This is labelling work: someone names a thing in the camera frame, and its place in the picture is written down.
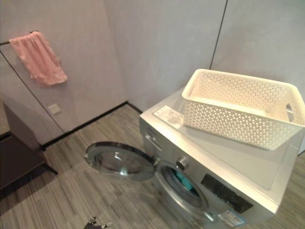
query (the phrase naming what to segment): control panel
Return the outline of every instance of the control panel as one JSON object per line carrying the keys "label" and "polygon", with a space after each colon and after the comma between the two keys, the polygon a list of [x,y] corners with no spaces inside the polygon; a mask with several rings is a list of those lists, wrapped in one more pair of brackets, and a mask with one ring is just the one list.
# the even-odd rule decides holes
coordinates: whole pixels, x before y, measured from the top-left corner
{"label": "control panel", "polygon": [[209,174],[204,176],[201,184],[217,195],[219,199],[229,204],[238,213],[243,213],[253,206]]}

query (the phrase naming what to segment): electrical outlet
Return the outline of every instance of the electrical outlet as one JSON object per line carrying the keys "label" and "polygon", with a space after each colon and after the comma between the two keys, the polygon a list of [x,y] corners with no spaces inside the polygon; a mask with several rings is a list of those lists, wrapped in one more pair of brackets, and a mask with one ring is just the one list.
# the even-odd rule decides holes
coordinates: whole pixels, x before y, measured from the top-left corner
{"label": "electrical outlet", "polygon": [[54,115],[57,114],[61,111],[61,109],[59,108],[59,106],[57,104],[53,104],[51,106],[48,106],[49,111]]}

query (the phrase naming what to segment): towel rack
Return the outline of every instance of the towel rack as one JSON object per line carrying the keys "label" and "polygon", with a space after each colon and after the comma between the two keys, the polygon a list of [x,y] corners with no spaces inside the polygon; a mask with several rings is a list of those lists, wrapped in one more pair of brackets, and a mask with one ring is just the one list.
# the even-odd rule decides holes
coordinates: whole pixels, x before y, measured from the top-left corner
{"label": "towel rack", "polygon": [[1,42],[0,43],[0,46],[1,45],[5,45],[5,44],[9,44],[10,42],[9,41],[6,41],[6,42]]}

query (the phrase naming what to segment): basket handle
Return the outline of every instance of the basket handle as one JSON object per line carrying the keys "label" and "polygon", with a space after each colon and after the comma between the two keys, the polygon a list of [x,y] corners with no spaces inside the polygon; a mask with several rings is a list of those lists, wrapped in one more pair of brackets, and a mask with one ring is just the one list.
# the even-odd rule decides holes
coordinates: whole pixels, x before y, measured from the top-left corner
{"label": "basket handle", "polygon": [[290,104],[286,105],[286,112],[287,112],[287,116],[288,116],[289,121],[292,122],[294,120],[294,113],[291,109]]}

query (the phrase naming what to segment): pink towel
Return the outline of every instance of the pink towel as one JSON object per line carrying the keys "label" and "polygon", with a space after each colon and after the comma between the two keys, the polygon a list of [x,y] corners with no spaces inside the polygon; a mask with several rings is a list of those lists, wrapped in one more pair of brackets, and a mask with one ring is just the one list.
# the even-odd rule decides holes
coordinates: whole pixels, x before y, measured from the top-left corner
{"label": "pink towel", "polygon": [[39,86],[51,86],[67,80],[59,59],[40,32],[10,39],[10,43]]}

